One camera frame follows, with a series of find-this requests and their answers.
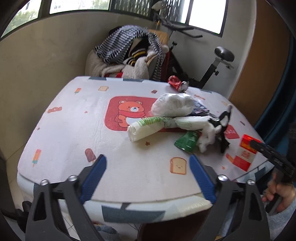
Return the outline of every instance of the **black and white striped shirt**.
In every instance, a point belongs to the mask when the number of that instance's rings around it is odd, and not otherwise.
[[[136,25],[125,25],[108,36],[102,44],[94,48],[94,52],[99,58],[102,58],[105,63],[122,64],[126,52],[133,43],[134,38],[147,36],[148,42],[157,54],[157,63],[153,73],[153,80],[160,81],[161,63],[163,55],[161,52],[161,44],[158,36],[155,33],[150,33],[148,30]]]

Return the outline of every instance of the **human hand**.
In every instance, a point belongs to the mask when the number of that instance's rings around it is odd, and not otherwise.
[[[266,202],[267,200],[272,201],[274,199],[275,193],[283,197],[282,202],[276,208],[278,213],[284,211],[290,204],[294,201],[296,197],[296,192],[293,184],[291,183],[278,183],[276,184],[276,173],[272,174],[272,180],[267,184],[268,188],[264,191],[264,196],[262,201]]]

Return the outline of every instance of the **exercise bike seat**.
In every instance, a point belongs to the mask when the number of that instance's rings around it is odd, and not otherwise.
[[[221,46],[218,46],[217,48],[215,48],[215,54],[219,58],[221,58],[222,60],[225,60],[227,62],[234,61],[234,54],[230,50],[223,48]]]

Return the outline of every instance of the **clear plastic bag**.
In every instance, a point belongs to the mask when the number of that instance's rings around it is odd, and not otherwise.
[[[180,117],[189,115],[194,109],[193,98],[185,93],[161,95],[152,105],[154,116]]]

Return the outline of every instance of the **green packet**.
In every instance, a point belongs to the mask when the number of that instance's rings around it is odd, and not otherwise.
[[[175,142],[175,146],[192,153],[199,138],[199,134],[195,131],[188,131]]]

